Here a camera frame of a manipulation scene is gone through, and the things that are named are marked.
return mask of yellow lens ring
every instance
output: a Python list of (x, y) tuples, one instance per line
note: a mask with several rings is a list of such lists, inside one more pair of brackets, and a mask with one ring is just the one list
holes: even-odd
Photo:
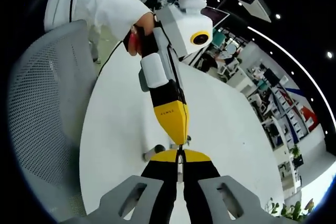
[(202, 45), (209, 40), (210, 34), (207, 31), (198, 31), (190, 38), (190, 42), (194, 45)]

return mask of black ceiling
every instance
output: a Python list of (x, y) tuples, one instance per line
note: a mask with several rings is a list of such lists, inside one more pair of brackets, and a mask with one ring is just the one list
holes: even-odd
[[(324, 130), (328, 131), (328, 138), (334, 145), (336, 133), (330, 112), (311, 80), (287, 55), (267, 40), (246, 29), (246, 25), (262, 32), (292, 54), (315, 79), (335, 114), (336, 56), (329, 59), (327, 51), (336, 54), (336, 21), (333, 17), (336, 0), (264, 1), (272, 13), (272, 23), (251, 16), (238, 5), (237, 0), (226, 0), (220, 9), (235, 14), (226, 23), (228, 27), (240, 28), (239, 33), (243, 36), (249, 39), (255, 38), (256, 44), (265, 52), (272, 51), (274, 53), (272, 57), (287, 72), (293, 71), (295, 73), (292, 77), (305, 96), (308, 99), (314, 98), (311, 106)], [(218, 7), (219, 2), (207, 0), (207, 4), (211, 7)], [(280, 14), (281, 19), (275, 19), (275, 14)]]

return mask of white shirt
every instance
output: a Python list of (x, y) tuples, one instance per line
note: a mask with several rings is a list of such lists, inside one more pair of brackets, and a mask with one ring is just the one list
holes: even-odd
[[(100, 31), (102, 25), (123, 40), (134, 25), (150, 10), (140, 0), (73, 0), (72, 21), (84, 19)], [(69, 22), (70, 0), (48, 0), (44, 26), (50, 31)]]
[(232, 57), (232, 55), (230, 55), (227, 51), (221, 51), (219, 56), (218, 56), (218, 59), (225, 60), (225, 59), (229, 59), (231, 57)]

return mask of ceiling light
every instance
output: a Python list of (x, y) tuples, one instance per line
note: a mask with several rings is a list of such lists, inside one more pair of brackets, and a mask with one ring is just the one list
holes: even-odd
[(262, 36), (264, 39), (268, 40), (269, 42), (271, 42), (273, 45), (275, 45), (277, 48), (279, 48), (282, 52), (284, 52), (292, 61), (294, 61), (294, 63), (296, 65), (299, 66), (299, 68), (308, 76), (308, 78), (310, 79), (310, 81), (314, 84), (315, 88), (318, 90), (318, 92), (320, 93), (320, 95), (322, 96), (322, 99), (325, 103), (325, 105), (327, 106), (327, 109), (330, 113), (331, 116), (331, 120), (333, 122), (334, 128), (336, 129), (336, 119), (334, 114), (332, 113), (331, 107), (329, 102), (326, 99), (326, 96), (323, 94), (321, 88), (318, 86), (318, 84), (316, 83), (316, 81), (314, 80), (314, 78), (311, 76), (311, 74), (304, 68), (304, 66), (298, 62), (298, 60), (296, 58), (294, 58), (293, 55), (291, 55), (288, 51), (286, 51), (282, 46), (280, 46), (279, 44), (277, 44), (276, 42), (274, 42), (273, 40), (271, 40), (270, 38), (268, 38), (266, 35), (262, 34), (261, 32), (257, 31), (256, 29), (253, 29), (252, 27), (247, 27), (248, 29), (250, 29), (251, 31), (254, 31), (256, 34)]

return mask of white desk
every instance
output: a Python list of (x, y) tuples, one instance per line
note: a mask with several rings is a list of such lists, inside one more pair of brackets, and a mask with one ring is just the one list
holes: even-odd
[(239, 66), (237, 72), (231, 76), (226, 84), (235, 88), (239, 92), (242, 92), (246, 97), (248, 97), (257, 89), (256, 85), (253, 83), (250, 77)]
[[(169, 146), (149, 93), (140, 89), (140, 57), (121, 45), (105, 65), (87, 109), (80, 145), (80, 183), (87, 213), (100, 198), (146, 166), (141, 154), (156, 144)], [(190, 111), (190, 149), (211, 157), (221, 175), (230, 175), (259, 196), (284, 201), (281, 179), (268, 139), (247, 99), (201, 71), (180, 64)], [(171, 223), (188, 223), (183, 184)]]

